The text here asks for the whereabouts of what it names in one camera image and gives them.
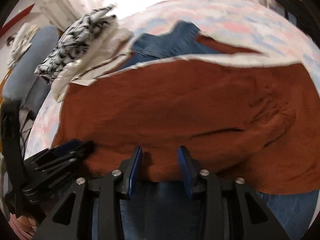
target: pastel patterned bedsheet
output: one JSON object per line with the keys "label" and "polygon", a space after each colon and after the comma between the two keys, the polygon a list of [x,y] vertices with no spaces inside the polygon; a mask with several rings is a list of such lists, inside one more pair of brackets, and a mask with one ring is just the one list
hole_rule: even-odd
{"label": "pastel patterned bedsheet", "polygon": [[[169,0],[129,16],[120,24],[137,37],[141,33],[166,33],[178,20],[193,22],[203,32],[221,35],[235,44],[249,44],[269,55],[300,59],[320,92],[318,47],[285,18],[249,0]],[[49,93],[31,130],[26,158],[51,146],[60,108],[61,103]]]}

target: red object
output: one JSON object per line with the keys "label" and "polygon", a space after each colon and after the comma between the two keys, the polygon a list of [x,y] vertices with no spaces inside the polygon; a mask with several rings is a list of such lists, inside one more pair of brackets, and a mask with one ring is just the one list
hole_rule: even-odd
{"label": "red object", "polygon": [[35,4],[32,4],[25,8],[22,12],[18,13],[15,17],[13,17],[9,22],[7,22],[3,27],[0,29],[0,38],[13,27],[18,21],[20,21],[23,17],[27,16]]}
{"label": "red object", "polygon": [[[228,54],[244,51],[210,39],[197,41]],[[244,178],[257,191],[319,189],[320,99],[305,67],[230,65],[176,60],[90,86],[71,83],[53,146],[94,140],[85,164],[95,176],[111,172],[139,145],[141,180],[180,180],[177,149],[185,145],[203,168]]]}

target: gray pillow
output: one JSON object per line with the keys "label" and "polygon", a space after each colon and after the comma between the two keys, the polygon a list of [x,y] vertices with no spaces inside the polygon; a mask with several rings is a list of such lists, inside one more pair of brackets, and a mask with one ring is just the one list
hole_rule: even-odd
{"label": "gray pillow", "polygon": [[50,86],[34,74],[36,67],[52,52],[58,42],[58,30],[54,25],[41,28],[31,40],[31,47],[22,56],[4,84],[4,100],[21,101],[36,115],[50,91]]}

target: black clamp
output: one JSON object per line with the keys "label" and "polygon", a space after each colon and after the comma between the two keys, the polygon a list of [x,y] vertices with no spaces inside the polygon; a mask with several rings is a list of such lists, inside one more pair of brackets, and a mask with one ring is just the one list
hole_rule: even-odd
{"label": "black clamp", "polygon": [[199,240],[289,240],[270,209],[239,178],[221,179],[191,158],[185,146],[178,150],[185,190],[203,201]]}
{"label": "black clamp", "polygon": [[103,178],[78,178],[37,229],[33,240],[92,238],[92,206],[99,198],[98,239],[124,240],[119,200],[130,200],[142,163],[142,149]]}
{"label": "black clamp", "polygon": [[4,197],[6,205],[16,217],[29,213],[40,224],[45,214],[39,204],[76,178],[78,165],[94,151],[94,143],[72,140],[45,149],[24,162],[18,149],[15,155],[10,155],[9,149],[4,151],[4,158],[12,190]]}

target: denim fabric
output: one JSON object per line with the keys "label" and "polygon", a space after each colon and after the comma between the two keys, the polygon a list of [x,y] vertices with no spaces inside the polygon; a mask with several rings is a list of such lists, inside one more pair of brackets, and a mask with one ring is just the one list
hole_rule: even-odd
{"label": "denim fabric", "polygon": [[[274,213],[290,239],[298,240],[308,230],[318,192],[296,195],[258,192],[258,195]],[[92,240],[98,239],[98,205],[96,201]],[[125,240],[197,239],[201,204],[188,198],[182,182],[140,182],[130,201],[120,201],[120,209]]]}
{"label": "denim fabric", "polygon": [[186,54],[219,54],[214,49],[196,42],[200,29],[193,23],[179,21],[169,34],[154,36],[143,34],[131,49],[134,51],[120,69],[124,69],[138,62],[169,58]]}
{"label": "denim fabric", "polygon": [[291,240],[300,240],[308,230],[316,209],[319,190],[294,195],[269,195],[258,192]]}

